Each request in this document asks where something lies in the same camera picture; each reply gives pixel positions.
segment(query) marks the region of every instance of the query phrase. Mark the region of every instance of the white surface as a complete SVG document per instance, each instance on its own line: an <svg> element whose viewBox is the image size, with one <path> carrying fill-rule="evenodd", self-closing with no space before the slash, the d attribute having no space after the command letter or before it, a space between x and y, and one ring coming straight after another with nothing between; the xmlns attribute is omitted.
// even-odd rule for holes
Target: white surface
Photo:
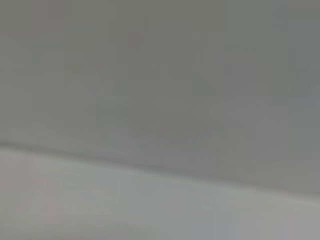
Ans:
<svg viewBox="0 0 320 240"><path fill-rule="evenodd" d="M3 0L0 142L320 193L317 0Z"/></svg>
<svg viewBox="0 0 320 240"><path fill-rule="evenodd" d="M318 240L320 201L0 151L6 240Z"/></svg>

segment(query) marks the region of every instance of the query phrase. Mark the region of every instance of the ceiling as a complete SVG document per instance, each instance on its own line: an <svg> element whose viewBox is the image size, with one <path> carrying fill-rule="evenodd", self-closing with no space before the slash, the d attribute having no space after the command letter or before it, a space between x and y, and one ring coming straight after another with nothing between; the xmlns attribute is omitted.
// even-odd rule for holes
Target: ceiling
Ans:
<svg viewBox="0 0 320 240"><path fill-rule="evenodd" d="M0 7L0 140L320 193L316 0Z"/></svg>

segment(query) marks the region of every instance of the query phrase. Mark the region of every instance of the wall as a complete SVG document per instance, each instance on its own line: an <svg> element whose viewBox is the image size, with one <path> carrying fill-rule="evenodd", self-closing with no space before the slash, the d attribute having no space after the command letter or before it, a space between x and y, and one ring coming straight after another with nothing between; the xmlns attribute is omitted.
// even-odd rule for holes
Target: wall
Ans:
<svg viewBox="0 0 320 240"><path fill-rule="evenodd" d="M1 239L320 239L317 199L32 151L0 164Z"/></svg>

